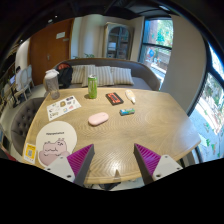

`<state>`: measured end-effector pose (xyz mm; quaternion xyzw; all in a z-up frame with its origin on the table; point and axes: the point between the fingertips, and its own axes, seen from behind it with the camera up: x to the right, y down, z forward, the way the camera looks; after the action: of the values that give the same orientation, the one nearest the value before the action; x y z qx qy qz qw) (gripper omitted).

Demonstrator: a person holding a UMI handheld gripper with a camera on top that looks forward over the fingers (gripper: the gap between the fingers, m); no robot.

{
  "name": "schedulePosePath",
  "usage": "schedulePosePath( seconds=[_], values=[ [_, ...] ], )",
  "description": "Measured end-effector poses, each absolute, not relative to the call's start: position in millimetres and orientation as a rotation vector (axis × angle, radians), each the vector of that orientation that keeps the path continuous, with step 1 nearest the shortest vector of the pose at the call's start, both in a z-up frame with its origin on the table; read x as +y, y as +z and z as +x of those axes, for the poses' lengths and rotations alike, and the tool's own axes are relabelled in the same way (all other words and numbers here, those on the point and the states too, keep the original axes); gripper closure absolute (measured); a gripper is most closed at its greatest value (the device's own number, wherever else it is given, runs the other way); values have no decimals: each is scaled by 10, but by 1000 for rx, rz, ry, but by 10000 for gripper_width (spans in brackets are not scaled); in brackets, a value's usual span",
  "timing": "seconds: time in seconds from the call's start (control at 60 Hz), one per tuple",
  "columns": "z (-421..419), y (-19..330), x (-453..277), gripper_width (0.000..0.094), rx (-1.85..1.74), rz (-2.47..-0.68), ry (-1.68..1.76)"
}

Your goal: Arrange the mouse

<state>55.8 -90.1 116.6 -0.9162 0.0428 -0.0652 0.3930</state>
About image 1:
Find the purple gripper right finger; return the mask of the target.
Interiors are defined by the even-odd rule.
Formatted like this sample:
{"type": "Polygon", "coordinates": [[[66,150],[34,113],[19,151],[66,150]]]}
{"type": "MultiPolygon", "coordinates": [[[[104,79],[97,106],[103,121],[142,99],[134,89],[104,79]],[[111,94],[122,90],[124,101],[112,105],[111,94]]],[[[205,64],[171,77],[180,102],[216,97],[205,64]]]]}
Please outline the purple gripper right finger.
{"type": "Polygon", "coordinates": [[[160,156],[154,151],[137,143],[134,144],[134,156],[145,185],[182,169],[169,155],[160,156]]]}

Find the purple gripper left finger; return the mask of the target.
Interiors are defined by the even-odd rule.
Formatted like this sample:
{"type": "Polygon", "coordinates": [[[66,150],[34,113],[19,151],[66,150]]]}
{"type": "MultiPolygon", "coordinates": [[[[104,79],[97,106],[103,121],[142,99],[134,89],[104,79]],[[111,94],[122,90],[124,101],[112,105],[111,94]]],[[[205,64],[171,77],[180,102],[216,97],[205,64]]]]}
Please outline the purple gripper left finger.
{"type": "Polygon", "coordinates": [[[94,145],[90,144],[67,157],[59,156],[45,171],[83,186],[94,154],[94,145]]]}

